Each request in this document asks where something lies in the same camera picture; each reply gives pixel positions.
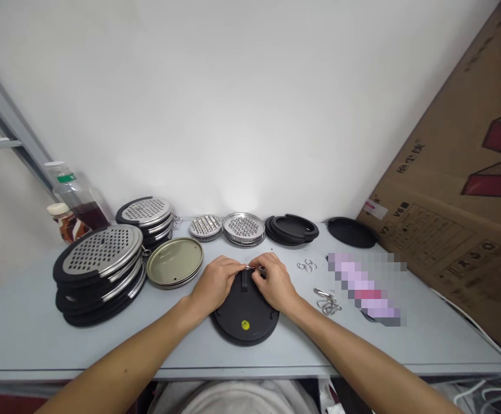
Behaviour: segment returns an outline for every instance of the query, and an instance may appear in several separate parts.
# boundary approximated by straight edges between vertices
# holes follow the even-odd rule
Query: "gray table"
[[[224,237],[203,244],[205,263],[218,255],[249,262],[273,251],[286,264],[297,292],[314,304],[313,288],[334,290],[342,312],[332,319],[371,342],[419,375],[501,373],[501,356],[455,311],[409,272],[381,273],[389,295],[406,314],[405,327],[366,321],[345,298],[340,282],[327,269],[330,252],[363,253],[340,243],[318,224],[319,238],[299,247],[283,247],[266,238],[259,246],[238,248]],[[188,220],[174,236],[188,235]],[[163,291],[149,282],[134,303],[115,318],[92,328],[68,325],[55,308],[52,266],[61,249],[19,272],[0,289],[0,381],[54,381],[76,377],[130,335],[164,314],[191,293],[197,278],[176,290]],[[381,255],[375,246],[367,251]],[[296,263],[312,259],[312,273]],[[237,347],[222,339],[210,319],[181,342],[164,362],[157,378],[283,378],[334,375],[329,361],[296,326],[281,316],[272,336],[254,347]]]

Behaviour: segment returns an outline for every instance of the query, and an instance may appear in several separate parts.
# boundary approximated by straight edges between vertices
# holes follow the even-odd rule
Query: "white bottle cap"
[[[57,167],[59,165],[63,165],[64,163],[65,163],[65,161],[50,161],[50,162],[45,163],[44,165],[46,167]]]
[[[65,203],[55,203],[47,207],[48,213],[52,216],[58,216],[60,214],[65,214],[70,209]]]

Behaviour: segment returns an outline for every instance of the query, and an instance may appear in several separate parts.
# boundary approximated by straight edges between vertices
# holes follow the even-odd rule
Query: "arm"
[[[244,268],[224,256],[212,261],[191,295],[89,367],[37,413],[124,414],[180,341],[223,303]]]
[[[283,312],[323,351],[337,371],[377,414],[461,413],[427,383],[380,349],[330,320],[301,298],[274,253],[252,260],[266,268],[253,280],[265,299]]]

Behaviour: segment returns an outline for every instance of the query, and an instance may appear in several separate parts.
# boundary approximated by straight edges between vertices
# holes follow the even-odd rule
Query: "hand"
[[[192,303],[203,317],[208,316],[223,304],[232,288],[235,275],[245,267],[244,263],[228,259],[226,256],[217,257],[207,264],[190,295]]]
[[[264,253],[250,261],[250,267],[262,265],[266,268],[266,279],[262,279],[260,272],[255,270],[252,279],[260,289],[264,298],[275,309],[285,314],[300,302],[300,296],[291,283],[287,268],[275,253]]]

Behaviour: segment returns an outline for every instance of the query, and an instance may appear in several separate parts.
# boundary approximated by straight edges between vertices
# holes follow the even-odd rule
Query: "sauce bottle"
[[[65,203],[55,203],[48,206],[47,209],[59,225],[59,231],[65,243],[72,244],[91,231],[86,224],[76,218]]]
[[[91,190],[76,180],[65,161],[52,161],[44,166],[55,178],[53,188],[76,217],[92,230],[111,225]]]

